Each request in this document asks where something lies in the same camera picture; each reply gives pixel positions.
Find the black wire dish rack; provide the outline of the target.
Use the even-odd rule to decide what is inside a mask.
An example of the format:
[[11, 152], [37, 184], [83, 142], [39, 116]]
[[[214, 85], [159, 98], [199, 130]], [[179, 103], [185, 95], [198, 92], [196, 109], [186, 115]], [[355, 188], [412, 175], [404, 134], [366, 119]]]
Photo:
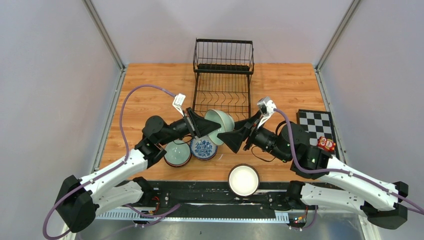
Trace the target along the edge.
[[251, 80], [255, 69], [252, 40], [198, 38], [192, 65], [195, 112], [204, 116], [210, 109], [220, 110], [235, 121], [251, 117]]

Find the celadon bowl brown rim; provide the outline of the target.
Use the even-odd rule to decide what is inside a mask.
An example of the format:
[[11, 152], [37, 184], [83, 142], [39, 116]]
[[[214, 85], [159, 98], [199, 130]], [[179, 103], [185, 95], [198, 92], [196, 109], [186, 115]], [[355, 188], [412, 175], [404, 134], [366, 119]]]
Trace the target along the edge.
[[235, 121], [231, 115], [228, 113], [217, 110], [217, 109], [209, 109], [206, 113], [204, 118], [206, 120], [212, 121], [214, 123], [220, 124], [220, 128], [212, 131], [207, 136], [210, 138], [210, 140], [217, 146], [221, 146], [224, 144], [222, 140], [218, 138], [219, 133], [226, 133], [231, 132], [234, 130], [235, 127]]

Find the blue floral bowl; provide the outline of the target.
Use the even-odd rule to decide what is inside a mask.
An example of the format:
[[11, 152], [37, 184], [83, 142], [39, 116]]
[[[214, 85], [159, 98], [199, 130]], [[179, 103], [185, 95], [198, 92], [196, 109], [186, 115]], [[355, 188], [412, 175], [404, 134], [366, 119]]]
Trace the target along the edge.
[[218, 146], [208, 136], [193, 138], [189, 147], [192, 155], [201, 161], [212, 159], [218, 152]]

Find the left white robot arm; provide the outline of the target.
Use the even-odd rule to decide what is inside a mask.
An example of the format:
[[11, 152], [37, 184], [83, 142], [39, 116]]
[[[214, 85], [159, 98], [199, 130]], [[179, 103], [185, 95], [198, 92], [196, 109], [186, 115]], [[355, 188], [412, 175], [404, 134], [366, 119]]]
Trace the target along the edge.
[[142, 129], [142, 139], [123, 157], [99, 171], [77, 178], [67, 177], [61, 184], [53, 209], [57, 211], [69, 232], [78, 233], [87, 228], [97, 216], [116, 207], [138, 203], [142, 207], [153, 201], [151, 190], [138, 181], [121, 185], [128, 177], [147, 170], [166, 154], [163, 145], [186, 135], [204, 137], [217, 131], [222, 124], [206, 119], [187, 108], [182, 118], [167, 124], [154, 115]]

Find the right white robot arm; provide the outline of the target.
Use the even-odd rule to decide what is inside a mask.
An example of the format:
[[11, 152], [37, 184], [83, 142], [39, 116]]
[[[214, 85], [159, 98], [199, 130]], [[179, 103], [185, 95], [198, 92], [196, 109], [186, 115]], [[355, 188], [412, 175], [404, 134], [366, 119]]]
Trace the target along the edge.
[[398, 229], [408, 220], [408, 209], [402, 205], [409, 191], [406, 183], [384, 182], [349, 167], [328, 151], [311, 145], [304, 128], [288, 119], [275, 131], [260, 125], [262, 119], [258, 112], [236, 122], [234, 130], [217, 136], [233, 152], [258, 147], [276, 159], [291, 162], [290, 169], [305, 180], [331, 184], [326, 188], [292, 180], [284, 196], [285, 205], [292, 209], [313, 206], [350, 211], [388, 230]]

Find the white bowl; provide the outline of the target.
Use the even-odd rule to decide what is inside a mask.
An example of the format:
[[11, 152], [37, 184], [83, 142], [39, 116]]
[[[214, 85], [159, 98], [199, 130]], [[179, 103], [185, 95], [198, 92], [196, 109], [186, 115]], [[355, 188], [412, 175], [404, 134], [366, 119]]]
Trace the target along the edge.
[[251, 165], [238, 164], [228, 174], [228, 185], [234, 194], [248, 197], [258, 190], [260, 176]]

